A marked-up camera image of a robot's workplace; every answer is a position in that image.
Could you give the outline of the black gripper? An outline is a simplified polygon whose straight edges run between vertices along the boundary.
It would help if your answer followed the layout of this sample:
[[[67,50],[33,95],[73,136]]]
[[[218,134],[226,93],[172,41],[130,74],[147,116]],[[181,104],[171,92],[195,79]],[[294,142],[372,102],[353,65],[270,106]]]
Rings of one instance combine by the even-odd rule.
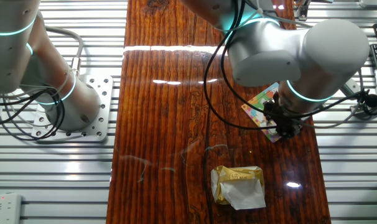
[[[289,115],[283,110],[283,106],[279,103],[278,92],[275,92],[273,97],[263,103],[263,105],[263,115],[265,115],[266,121],[275,122],[276,132],[280,137],[291,139],[303,130],[302,125],[289,118]]]

